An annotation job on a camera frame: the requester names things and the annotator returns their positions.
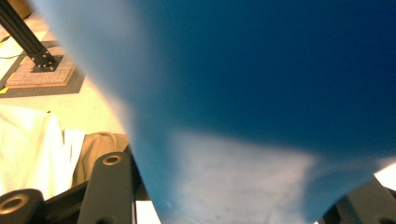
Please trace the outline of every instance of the white cloth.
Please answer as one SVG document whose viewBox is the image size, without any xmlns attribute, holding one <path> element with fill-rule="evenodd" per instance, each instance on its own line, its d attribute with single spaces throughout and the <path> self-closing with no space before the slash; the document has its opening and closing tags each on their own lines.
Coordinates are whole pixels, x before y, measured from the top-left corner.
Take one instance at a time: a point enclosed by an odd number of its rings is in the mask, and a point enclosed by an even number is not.
<svg viewBox="0 0 396 224">
<path fill-rule="evenodd" d="M 0 195 L 39 189 L 48 199 L 68 190 L 84 136 L 63 132 L 52 114 L 0 105 Z"/>
</svg>

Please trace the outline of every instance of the beige fabric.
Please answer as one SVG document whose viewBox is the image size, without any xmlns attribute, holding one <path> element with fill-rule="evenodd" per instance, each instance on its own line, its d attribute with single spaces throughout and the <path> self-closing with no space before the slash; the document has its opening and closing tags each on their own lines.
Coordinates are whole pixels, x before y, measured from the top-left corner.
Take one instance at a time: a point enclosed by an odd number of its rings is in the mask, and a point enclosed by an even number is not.
<svg viewBox="0 0 396 224">
<path fill-rule="evenodd" d="M 114 151 L 123 151 L 128 146 L 126 134 L 91 133 L 85 135 L 76 170 L 73 173 L 72 187 L 91 178 L 95 161 Z"/>
</svg>

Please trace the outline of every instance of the floor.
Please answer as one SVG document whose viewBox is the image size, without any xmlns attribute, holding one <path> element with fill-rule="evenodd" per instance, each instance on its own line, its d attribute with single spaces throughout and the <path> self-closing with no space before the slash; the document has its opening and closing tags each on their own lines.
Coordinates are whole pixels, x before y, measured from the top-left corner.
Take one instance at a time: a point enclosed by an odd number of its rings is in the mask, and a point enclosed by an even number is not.
<svg viewBox="0 0 396 224">
<path fill-rule="evenodd" d="M 25 22 L 40 40 L 44 37 L 46 40 L 55 38 L 53 35 L 48 35 L 49 27 L 37 15 L 32 14 Z M 7 32 L 0 27 L 0 40 L 5 36 Z M 0 57 L 19 55 L 21 52 L 22 49 L 13 38 L 9 38 L 0 46 Z M 0 78 L 15 59 L 0 59 Z M 86 76 L 80 93 L 77 94 L 2 98 L 0 104 L 50 111 L 57 116 L 63 128 L 77 128 L 86 133 L 101 131 L 125 133 L 105 98 L 91 82 L 89 75 Z M 137 217 L 138 224 L 160 223 L 151 202 L 137 202 Z"/>
</svg>

